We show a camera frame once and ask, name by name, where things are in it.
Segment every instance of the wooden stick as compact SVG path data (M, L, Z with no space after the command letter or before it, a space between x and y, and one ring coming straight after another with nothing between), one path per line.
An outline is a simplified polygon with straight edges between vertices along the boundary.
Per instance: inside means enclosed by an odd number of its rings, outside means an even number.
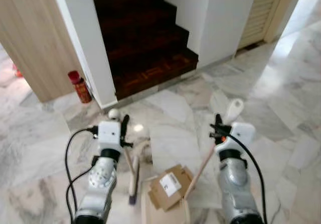
M215 144L213 144L213 146L210 148L206 158L203 160L202 164L201 164L201 167L197 173L196 176L194 176L192 182L190 183L190 186L189 188L187 189L186 191L186 194L184 196L184 200L187 200L187 198L189 197L189 195L191 194L191 191L193 190L193 188L195 187L197 181L199 180L205 166L207 165L207 163L209 162L210 158L212 157L212 155L214 154L215 152Z
M124 154L125 154L125 158L126 158L127 164L129 165L129 169L130 169L132 175L135 175L135 171L132 166L131 158L130 158L129 152L127 150L127 147L124 147Z

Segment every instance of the red bottle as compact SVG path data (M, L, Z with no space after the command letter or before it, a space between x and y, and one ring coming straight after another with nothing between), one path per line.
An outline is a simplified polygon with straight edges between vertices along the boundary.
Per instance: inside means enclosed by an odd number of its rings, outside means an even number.
M71 71L68 73L68 77L74 85L74 88L78 94L78 97L80 98L80 101L82 103L88 103L91 101L91 96L88 91L88 88L86 86L85 80L80 77L79 73L77 71Z

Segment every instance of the dark wooden stair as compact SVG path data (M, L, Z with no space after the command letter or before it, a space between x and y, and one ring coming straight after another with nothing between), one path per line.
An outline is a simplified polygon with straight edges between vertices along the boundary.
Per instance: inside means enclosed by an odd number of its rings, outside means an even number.
M164 0L94 0L117 99L196 68L189 32Z

